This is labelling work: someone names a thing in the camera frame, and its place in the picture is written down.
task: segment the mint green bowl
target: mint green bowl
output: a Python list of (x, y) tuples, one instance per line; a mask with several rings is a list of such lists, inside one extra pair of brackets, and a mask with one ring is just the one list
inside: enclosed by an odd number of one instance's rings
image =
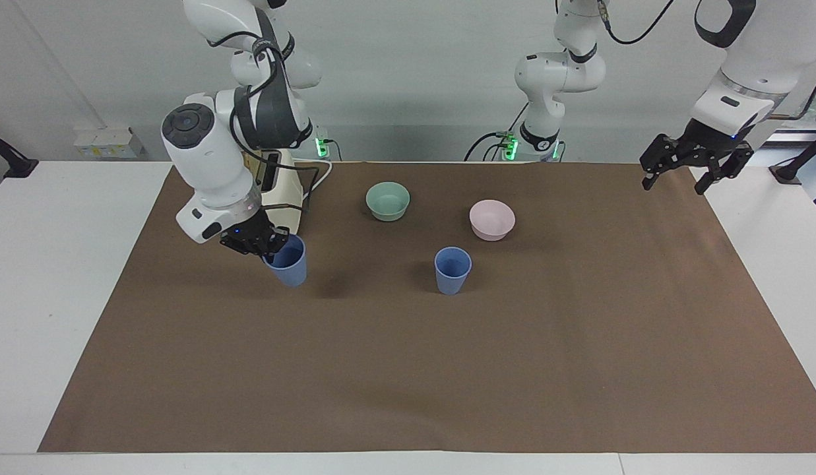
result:
[(394, 181), (383, 181), (366, 192), (366, 205), (375, 219), (393, 222), (405, 215), (410, 205), (408, 189)]

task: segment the table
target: table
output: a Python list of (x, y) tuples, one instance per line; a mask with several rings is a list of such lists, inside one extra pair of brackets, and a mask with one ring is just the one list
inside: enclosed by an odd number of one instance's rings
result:
[[(212, 466), (300, 473), (772, 473), (797, 466), (816, 473), (816, 455), (24, 455), (36, 451), (169, 170), (168, 163), (46, 162), (0, 187), (0, 454), (16, 454), (0, 455), (0, 472), (143, 464), (181, 473)], [(708, 199), (816, 388), (816, 208), (802, 189), (777, 186), (763, 168), (713, 187)], [(18, 294), (19, 284), (37, 297)]]

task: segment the wall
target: wall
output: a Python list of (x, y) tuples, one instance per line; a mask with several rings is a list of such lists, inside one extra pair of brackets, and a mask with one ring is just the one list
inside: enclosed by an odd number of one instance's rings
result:
[[(74, 160), (73, 127), (88, 121), (30, 54), (7, 18), (9, 1), (0, 0), (0, 135), (30, 156)], [(179, 1), (17, 1), (100, 116), (132, 126), (152, 160), (166, 160), (158, 124), (183, 97), (235, 86), (231, 51), (208, 48)], [(615, 33), (636, 36), (663, 4), (615, 2)], [(565, 95), (568, 160), (634, 162), (657, 133), (682, 132), (724, 59), (695, 33), (694, 8), (674, 3), (635, 46), (603, 38), (603, 86)], [(323, 61), (324, 81), (305, 97), (347, 159), (460, 160), (523, 105), (513, 81), (519, 57), (559, 49), (546, 0), (293, 0), (283, 9), (298, 44)]]

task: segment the blue plastic cup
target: blue plastic cup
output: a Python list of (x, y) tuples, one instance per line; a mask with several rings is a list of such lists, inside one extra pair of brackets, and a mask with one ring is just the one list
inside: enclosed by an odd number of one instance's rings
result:
[(288, 243), (272, 258), (272, 264), (267, 258), (262, 258), (264, 264), (272, 270), (279, 280), (289, 288), (298, 288), (308, 277), (308, 264), (305, 259), (305, 242), (295, 234), (291, 234)]
[(437, 288), (442, 294), (455, 295), (460, 292), (472, 270), (472, 258), (459, 247), (445, 247), (434, 258), (437, 270)]

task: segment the brown mat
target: brown mat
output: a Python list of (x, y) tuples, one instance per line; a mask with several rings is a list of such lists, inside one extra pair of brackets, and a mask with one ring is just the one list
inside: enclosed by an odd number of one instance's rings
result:
[[(377, 181), (413, 193), (380, 223)], [(689, 172), (337, 164), (308, 282), (191, 243), (172, 173), (41, 451), (816, 452), (816, 393)], [(468, 208), (508, 202), (501, 243)], [(464, 292), (431, 260), (459, 245)]]

